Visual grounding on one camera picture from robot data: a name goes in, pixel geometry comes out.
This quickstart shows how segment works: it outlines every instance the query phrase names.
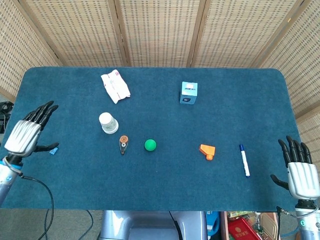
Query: gray carpet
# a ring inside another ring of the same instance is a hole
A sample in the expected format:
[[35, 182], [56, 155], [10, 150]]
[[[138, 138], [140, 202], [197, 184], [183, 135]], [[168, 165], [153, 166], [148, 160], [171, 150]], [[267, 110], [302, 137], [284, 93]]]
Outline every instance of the gray carpet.
[[[101, 229], [102, 211], [91, 210], [90, 212], [94, 224], [82, 240], [96, 240]], [[45, 209], [0, 209], [0, 239], [37, 240], [44, 231], [45, 215]], [[47, 234], [48, 240], [78, 240], [90, 225], [91, 218], [85, 210], [56, 209], [53, 224]], [[296, 219], [281, 215], [281, 234], [288, 233], [296, 227]], [[295, 238], [293, 235], [283, 239], [294, 240]]]

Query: red package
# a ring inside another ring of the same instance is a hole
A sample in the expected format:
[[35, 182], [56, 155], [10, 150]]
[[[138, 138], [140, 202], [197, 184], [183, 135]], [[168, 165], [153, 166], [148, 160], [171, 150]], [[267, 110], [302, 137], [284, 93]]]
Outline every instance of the red package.
[[243, 217], [228, 222], [228, 230], [236, 240], [261, 240]]

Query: orange plastic piece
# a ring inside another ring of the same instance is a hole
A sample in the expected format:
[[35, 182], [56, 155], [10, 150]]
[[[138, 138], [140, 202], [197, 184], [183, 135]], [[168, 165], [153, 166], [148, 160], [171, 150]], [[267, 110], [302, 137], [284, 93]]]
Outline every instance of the orange plastic piece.
[[206, 156], [205, 158], [207, 160], [211, 161], [212, 159], [214, 159], [214, 155], [216, 152], [215, 146], [201, 144], [199, 150]]

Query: silver robot hand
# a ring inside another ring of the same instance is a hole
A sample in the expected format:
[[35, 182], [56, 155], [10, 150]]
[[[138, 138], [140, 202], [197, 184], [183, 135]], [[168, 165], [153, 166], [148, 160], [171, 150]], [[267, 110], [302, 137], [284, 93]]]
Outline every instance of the silver robot hand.
[[22, 158], [30, 156], [32, 152], [50, 151], [59, 145], [55, 142], [48, 146], [37, 146], [42, 130], [58, 108], [58, 105], [51, 106], [53, 103], [49, 101], [39, 106], [18, 121], [6, 141], [4, 148], [9, 154], [0, 160], [0, 207], [17, 176], [22, 176]]
[[319, 177], [316, 166], [312, 163], [309, 148], [303, 142], [300, 144], [286, 137], [289, 148], [281, 139], [278, 140], [285, 166], [288, 172], [288, 182], [279, 180], [275, 175], [271, 179], [278, 186], [288, 190], [298, 199], [295, 205], [296, 215], [292, 215], [282, 208], [281, 213], [297, 218], [302, 240], [320, 240], [320, 211], [315, 200], [320, 197]]

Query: white and blue box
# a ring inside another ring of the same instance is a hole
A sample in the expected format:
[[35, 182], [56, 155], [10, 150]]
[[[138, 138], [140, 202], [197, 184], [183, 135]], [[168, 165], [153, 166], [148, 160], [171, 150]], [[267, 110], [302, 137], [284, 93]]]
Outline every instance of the white and blue box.
[[198, 83], [196, 82], [182, 82], [180, 103], [194, 104], [198, 94]]

